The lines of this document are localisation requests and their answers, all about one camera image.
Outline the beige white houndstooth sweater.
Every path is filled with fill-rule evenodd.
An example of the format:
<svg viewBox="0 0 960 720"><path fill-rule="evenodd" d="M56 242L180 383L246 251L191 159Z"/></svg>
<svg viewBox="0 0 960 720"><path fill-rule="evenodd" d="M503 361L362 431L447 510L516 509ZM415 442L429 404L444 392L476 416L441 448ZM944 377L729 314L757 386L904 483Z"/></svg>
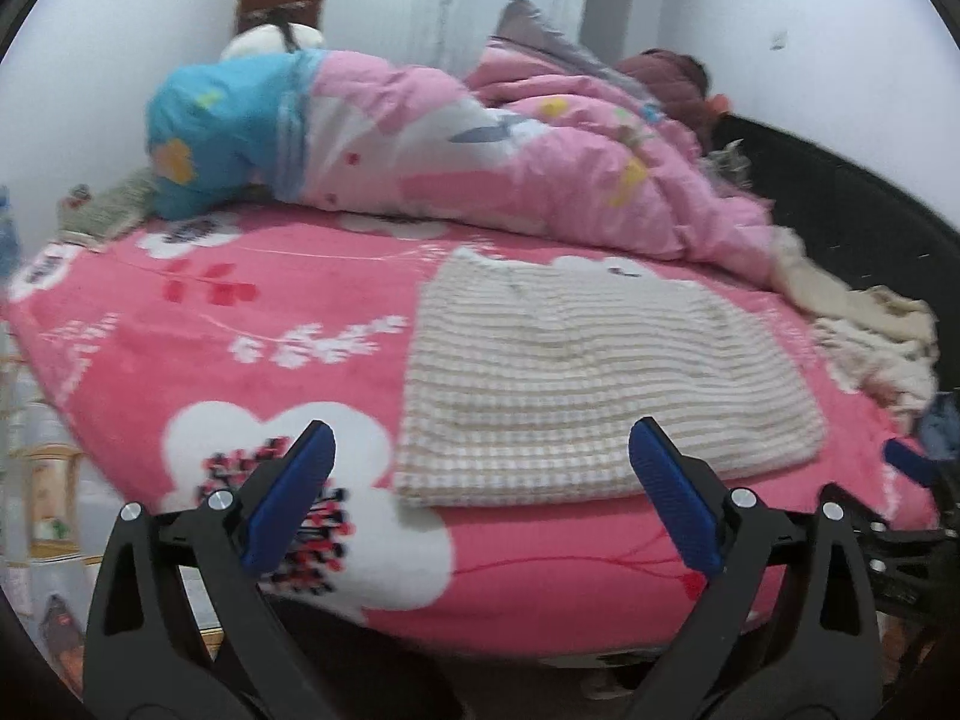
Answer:
<svg viewBox="0 0 960 720"><path fill-rule="evenodd" d="M416 306L392 487L418 507L633 496L641 418L725 478L827 435L773 333L713 289L457 250Z"/></svg>

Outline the fluffy cream towel garment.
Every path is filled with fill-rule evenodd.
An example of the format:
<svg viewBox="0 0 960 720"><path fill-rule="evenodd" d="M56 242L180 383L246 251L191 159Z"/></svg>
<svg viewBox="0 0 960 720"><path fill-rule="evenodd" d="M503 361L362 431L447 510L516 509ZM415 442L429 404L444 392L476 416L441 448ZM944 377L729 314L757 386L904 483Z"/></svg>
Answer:
<svg viewBox="0 0 960 720"><path fill-rule="evenodd" d="M939 390L937 349L916 340L890 340L841 319L817 319L811 333L841 390L871 397L901 434L913 432Z"/></svg>

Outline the grey patterned floor mat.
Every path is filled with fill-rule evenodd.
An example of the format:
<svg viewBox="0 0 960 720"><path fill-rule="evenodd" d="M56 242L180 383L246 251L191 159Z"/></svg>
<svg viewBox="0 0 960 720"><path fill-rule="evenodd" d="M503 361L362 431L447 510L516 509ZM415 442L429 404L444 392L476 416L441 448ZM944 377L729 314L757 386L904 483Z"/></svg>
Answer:
<svg viewBox="0 0 960 720"><path fill-rule="evenodd" d="M37 650L83 690L89 603L121 496L2 335L2 590Z"/></svg>

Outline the cream beige garment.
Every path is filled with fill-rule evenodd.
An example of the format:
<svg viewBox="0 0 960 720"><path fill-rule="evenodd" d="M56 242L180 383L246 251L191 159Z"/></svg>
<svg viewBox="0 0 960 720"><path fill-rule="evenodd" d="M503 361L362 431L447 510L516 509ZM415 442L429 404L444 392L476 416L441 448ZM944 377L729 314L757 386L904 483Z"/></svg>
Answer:
<svg viewBox="0 0 960 720"><path fill-rule="evenodd" d="M773 234L771 286L809 316L846 320L893 341L937 343L935 315L924 301L903 298L887 286L851 288L809 259L789 227Z"/></svg>

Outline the black bed headboard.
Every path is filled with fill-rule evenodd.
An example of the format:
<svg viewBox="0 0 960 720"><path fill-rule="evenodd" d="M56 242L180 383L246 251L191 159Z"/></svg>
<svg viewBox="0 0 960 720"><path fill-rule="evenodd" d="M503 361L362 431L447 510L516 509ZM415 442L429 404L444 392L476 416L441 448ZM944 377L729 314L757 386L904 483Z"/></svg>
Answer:
<svg viewBox="0 0 960 720"><path fill-rule="evenodd" d="M799 234L807 254L851 288L887 286L927 302L937 320L940 387L958 387L958 232L871 171L813 143L729 115L715 144L739 140L754 192Z"/></svg>

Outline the grey green knitted cloth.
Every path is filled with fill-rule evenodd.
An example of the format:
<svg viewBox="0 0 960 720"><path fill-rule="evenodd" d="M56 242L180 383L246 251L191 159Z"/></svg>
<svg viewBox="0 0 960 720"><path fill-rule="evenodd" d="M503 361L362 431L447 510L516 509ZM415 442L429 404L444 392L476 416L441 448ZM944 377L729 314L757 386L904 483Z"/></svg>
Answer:
<svg viewBox="0 0 960 720"><path fill-rule="evenodd" d="M75 185L57 203L57 239L99 249L142 226L155 195L155 176L149 169L137 169L101 190Z"/></svg>

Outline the maroon padded jacket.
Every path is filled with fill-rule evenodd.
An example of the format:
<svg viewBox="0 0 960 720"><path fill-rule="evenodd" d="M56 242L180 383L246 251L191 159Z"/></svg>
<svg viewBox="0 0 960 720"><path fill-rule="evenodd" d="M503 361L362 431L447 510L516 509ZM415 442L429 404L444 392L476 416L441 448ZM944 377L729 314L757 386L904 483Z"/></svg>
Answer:
<svg viewBox="0 0 960 720"><path fill-rule="evenodd" d="M692 55L649 49L615 68L649 89L667 117L690 128L703 151L713 148L716 114L709 102L708 70Z"/></svg>

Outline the blue patterned pillow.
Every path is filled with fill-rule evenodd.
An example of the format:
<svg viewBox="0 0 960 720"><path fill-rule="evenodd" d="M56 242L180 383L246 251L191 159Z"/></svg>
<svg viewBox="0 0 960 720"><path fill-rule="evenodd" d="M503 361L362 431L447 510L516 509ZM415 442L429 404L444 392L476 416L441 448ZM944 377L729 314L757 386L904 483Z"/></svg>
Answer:
<svg viewBox="0 0 960 720"><path fill-rule="evenodd" d="M182 221L249 185L294 202L308 161L309 96L325 52L297 50L174 70L146 106L151 211Z"/></svg>

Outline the pink cartoon quilt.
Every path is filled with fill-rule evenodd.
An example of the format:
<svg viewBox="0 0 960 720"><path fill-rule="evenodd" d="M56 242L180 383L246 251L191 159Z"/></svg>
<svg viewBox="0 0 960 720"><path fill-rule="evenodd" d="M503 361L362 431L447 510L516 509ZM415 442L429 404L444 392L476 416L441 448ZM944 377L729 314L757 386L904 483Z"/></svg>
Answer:
<svg viewBox="0 0 960 720"><path fill-rule="evenodd" d="M301 176L278 192L287 202L703 263L758 286L771 277L768 211L709 182L692 130L596 76L487 49L461 82L332 50L304 119Z"/></svg>

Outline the white black plush toy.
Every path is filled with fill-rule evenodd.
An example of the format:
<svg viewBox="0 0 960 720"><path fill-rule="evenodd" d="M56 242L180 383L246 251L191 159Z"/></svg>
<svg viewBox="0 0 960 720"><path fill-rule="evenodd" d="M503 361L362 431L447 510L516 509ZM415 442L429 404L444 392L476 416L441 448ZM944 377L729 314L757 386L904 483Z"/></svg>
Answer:
<svg viewBox="0 0 960 720"><path fill-rule="evenodd" d="M220 60L226 62L252 55L290 54L297 50L323 47L322 32L312 26L301 23L263 23L233 37L220 54Z"/></svg>

